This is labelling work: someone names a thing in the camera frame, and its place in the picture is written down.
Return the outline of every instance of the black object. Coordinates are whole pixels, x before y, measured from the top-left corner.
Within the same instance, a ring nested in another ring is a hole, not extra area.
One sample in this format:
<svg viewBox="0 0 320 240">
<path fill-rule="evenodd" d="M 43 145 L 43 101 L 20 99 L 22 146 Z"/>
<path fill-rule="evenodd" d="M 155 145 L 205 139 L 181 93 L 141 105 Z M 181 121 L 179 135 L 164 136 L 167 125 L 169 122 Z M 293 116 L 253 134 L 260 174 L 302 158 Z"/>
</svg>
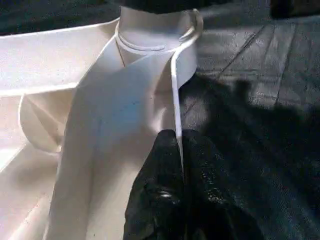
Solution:
<svg viewBox="0 0 320 240">
<path fill-rule="evenodd" d="M 231 3 L 233 0 L 108 0 L 108 2 L 145 12 L 165 14 L 208 7 L 213 4 Z"/>
<path fill-rule="evenodd" d="M 203 136 L 183 142 L 192 196 L 208 211 L 217 206 L 200 219 L 220 219 L 224 233 L 255 229 L 227 239 L 319 239 L 319 110 L 303 120 L 294 108 L 253 106 L 250 90 L 246 81 L 231 88 L 196 75 L 180 89 L 182 124 Z"/>
<path fill-rule="evenodd" d="M 275 19 L 296 18 L 320 14 L 318 0 L 271 0 L 271 16 Z"/>
<path fill-rule="evenodd" d="M 164 130 L 137 175 L 125 211 L 124 240 L 182 240 L 184 181 L 175 132 Z"/>
</svg>

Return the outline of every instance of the thin white plastic edge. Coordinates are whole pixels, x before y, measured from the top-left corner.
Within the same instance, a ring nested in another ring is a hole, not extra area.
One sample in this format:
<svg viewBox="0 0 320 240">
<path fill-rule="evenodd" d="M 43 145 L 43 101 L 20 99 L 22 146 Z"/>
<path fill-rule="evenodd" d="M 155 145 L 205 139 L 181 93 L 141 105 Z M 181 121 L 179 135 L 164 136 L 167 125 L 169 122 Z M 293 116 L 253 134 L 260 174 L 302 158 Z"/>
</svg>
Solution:
<svg viewBox="0 0 320 240">
<path fill-rule="evenodd" d="M 174 105 L 174 118 L 175 118 L 175 134 L 178 141 L 181 164 L 183 169 L 183 144 L 182 144 L 182 123 L 181 123 L 181 112 L 180 112 L 180 100 L 179 100 L 179 88 L 185 84 L 196 71 L 197 68 L 197 56 L 195 51 L 195 42 L 201 35 L 204 28 L 204 21 L 200 13 L 193 10 L 196 17 L 196 26 L 194 35 L 186 42 L 182 43 L 177 51 L 173 54 L 171 59 L 171 80 L 172 80 L 172 94 L 173 94 L 173 105 Z M 178 77 L 178 72 L 182 69 L 179 68 L 180 64 L 184 66 L 183 77 Z"/>
</svg>

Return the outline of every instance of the black glove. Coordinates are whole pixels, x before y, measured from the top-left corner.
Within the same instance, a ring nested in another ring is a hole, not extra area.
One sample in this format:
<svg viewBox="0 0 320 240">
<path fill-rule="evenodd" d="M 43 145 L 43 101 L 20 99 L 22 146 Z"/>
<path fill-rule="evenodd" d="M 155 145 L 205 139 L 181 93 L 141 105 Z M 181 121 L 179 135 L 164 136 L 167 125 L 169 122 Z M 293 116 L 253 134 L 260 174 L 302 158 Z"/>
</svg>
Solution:
<svg viewBox="0 0 320 240">
<path fill-rule="evenodd" d="M 123 239 L 181 240 L 186 230 L 188 239 L 263 239 L 253 218 L 222 188 L 215 166 L 224 159 L 213 143 L 188 130 L 183 149 L 185 185 L 175 133 L 159 133 L 133 183 Z"/>
<path fill-rule="evenodd" d="M 124 240 L 181 240 L 184 181 L 175 132 L 161 131 L 134 180 L 125 211 Z"/>
</svg>

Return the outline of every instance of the white plastic surface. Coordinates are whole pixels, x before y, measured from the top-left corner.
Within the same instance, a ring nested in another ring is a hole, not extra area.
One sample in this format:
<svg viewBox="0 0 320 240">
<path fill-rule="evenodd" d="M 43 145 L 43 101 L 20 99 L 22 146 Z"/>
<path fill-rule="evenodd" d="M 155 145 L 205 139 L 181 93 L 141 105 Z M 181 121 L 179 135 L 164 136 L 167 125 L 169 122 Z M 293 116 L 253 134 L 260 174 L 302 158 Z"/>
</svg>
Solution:
<svg viewBox="0 0 320 240">
<path fill-rule="evenodd" d="M 117 22 L 0 36 L 0 96 L 75 88 Z"/>
<path fill-rule="evenodd" d="M 19 106 L 19 124 L 37 149 L 59 153 L 74 89 L 25 95 Z"/>
<path fill-rule="evenodd" d="M 20 97 L 0 97 L 0 239 L 42 240 L 58 166 L 18 125 Z"/>
<path fill-rule="evenodd" d="M 198 30 L 175 50 L 175 63 L 170 51 L 124 67 L 119 51 L 116 60 L 106 54 L 118 49 L 115 38 L 107 44 L 74 96 L 45 240 L 122 238 L 131 186 L 156 135 L 181 134 L 178 87 L 195 71 L 202 22 Z"/>
<path fill-rule="evenodd" d="M 148 55 L 175 52 L 200 32 L 199 16 L 197 10 L 154 14 L 121 7 L 115 38 L 124 65 Z"/>
</svg>

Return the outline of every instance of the black fabric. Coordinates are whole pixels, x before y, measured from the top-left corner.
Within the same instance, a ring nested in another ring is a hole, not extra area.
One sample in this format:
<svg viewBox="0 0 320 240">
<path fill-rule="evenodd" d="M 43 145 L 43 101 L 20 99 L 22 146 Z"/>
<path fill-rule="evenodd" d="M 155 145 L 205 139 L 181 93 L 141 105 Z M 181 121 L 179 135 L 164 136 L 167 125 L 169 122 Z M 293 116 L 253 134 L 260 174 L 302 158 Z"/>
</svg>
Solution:
<svg viewBox="0 0 320 240">
<path fill-rule="evenodd" d="M 320 25 L 214 29 L 213 20 L 180 104 L 183 128 L 219 157 L 200 161 L 204 177 L 191 182 L 249 216 L 263 239 L 319 239 Z"/>
<path fill-rule="evenodd" d="M 271 0 L 271 15 L 277 19 L 310 16 L 320 13 L 318 0 Z"/>
<path fill-rule="evenodd" d="M 120 7 L 103 0 L 0 0 L 0 36 L 105 23 Z"/>
<path fill-rule="evenodd" d="M 1 1 L 0 34 L 102 23 L 118 15 L 119 6 L 102 1 Z M 226 234 L 234 229 L 237 234 L 231 239 L 320 239 L 320 24 L 222 29 L 222 22 L 218 29 L 214 7 L 203 16 L 198 69 L 180 89 L 180 104 L 183 128 L 199 132 L 199 142 L 184 141 L 186 166 L 195 169 L 186 171 L 187 186 L 204 193 L 187 196 L 197 196 L 191 198 L 194 209 L 200 205 L 208 209 L 198 215 L 192 209 L 187 213 L 208 219 L 199 222 L 209 225 L 189 232 L 199 238 L 208 235 L 206 229 L 215 229 L 217 235 L 221 230 L 229 238 Z M 218 157 L 203 159 L 201 149 L 196 155 L 188 152 L 202 145 L 211 151 L 208 156 Z M 139 201 L 154 198 L 158 182 L 142 186 L 149 174 L 157 173 L 152 167 L 142 170 L 133 188 L 144 189 L 144 196 L 130 197 L 127 220 L 130 211 L 153 219 Z M 147 222 L 140 224 L 143 228 Z M 126 223 L 128 232 L 132 228 Z M 156 228 L 153 224 L 147 229 L 143 236 Z M 251 235 L 243 236 L 244 230 Z"/>
<path fill-rule="evenodd" d="M 182 240 L 184 180 L 176 134 L 160 132 L 134 180 L 125 211 L 124 240 Z"/>
<path fill-rule="evenodd" d="M 155 14 L 180 12 L 208 7 L 213 4 L 227 4 L 233 0 L 108 0 L 120 6 Z"/>
</svg>

